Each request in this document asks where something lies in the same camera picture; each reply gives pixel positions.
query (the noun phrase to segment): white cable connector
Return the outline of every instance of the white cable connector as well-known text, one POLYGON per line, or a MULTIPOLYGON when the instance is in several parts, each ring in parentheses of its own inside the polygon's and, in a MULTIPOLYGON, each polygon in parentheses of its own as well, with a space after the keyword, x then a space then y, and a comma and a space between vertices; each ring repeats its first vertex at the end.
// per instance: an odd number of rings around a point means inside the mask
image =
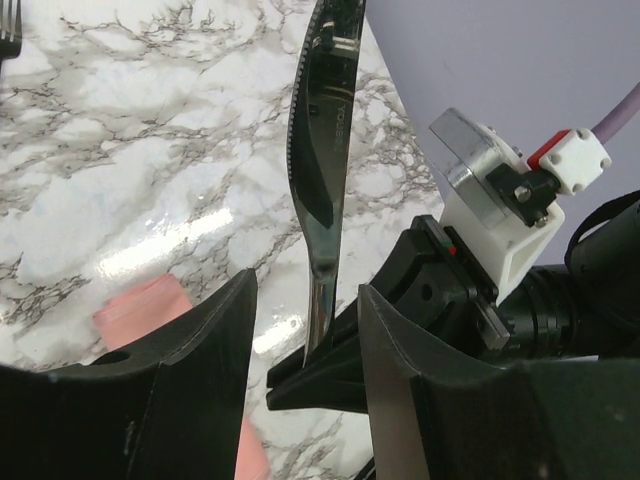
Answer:
POLYGON ((546 152, 537 153, 540 168, 560 181, 559 193, 575 195, 581 192, 611 166, 609 154, 590 130, 568 130, 560 132, 556 138, 559 140, 546 152))

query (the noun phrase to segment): fork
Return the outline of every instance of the fork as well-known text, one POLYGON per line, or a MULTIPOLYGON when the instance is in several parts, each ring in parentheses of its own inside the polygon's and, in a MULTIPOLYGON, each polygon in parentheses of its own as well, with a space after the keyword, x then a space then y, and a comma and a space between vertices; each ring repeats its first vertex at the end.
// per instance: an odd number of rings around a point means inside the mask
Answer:
POLYGON ((20 0, 0 0, 0 68, 4 60, 16 58, 21 51, 22 13, 20 0))

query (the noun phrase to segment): knife blade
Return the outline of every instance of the knife blade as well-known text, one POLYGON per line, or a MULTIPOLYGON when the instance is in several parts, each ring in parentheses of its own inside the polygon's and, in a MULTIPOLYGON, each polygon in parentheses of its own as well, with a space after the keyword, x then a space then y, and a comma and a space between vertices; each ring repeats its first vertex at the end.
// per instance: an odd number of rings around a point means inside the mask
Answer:
POLYGON ((287 170, 311 277, 305 362, 331 342, 365 4, 318 0, 291 100, 287 170))

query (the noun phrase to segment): marble countertop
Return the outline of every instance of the marble countertop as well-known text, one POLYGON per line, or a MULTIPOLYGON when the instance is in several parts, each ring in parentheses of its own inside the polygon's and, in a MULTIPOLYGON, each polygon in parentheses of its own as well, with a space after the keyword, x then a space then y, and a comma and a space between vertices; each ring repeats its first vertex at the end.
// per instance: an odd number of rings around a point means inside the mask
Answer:
MULTIPOLYGON (((310 0, 23 2, 0 101, 0 362, 105 351, 105 301, 172 272, 193 302, 246 267, 260 290, 247 412, 274 479, 350 478, 365 416, 268 412, 265 373, 304 337, 305 244, 285 138, 310 0)), ((371 31, 363 36, 338 306, 441 203, 371 31)))

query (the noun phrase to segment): pink cloth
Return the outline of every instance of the pink cloth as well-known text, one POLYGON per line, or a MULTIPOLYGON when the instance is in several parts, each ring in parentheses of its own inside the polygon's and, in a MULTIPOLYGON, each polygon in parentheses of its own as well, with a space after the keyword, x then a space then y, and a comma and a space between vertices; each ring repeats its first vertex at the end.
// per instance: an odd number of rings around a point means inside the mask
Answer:
MULTIPOLYGON (((109 350, 116 350, 166 325, 192 307, 178 279, 167 273, 118 295, 96 312, 93 321, 109 350)), ((267 480, 267 456, 255 429, 242 417, 236 480, 267 480)))

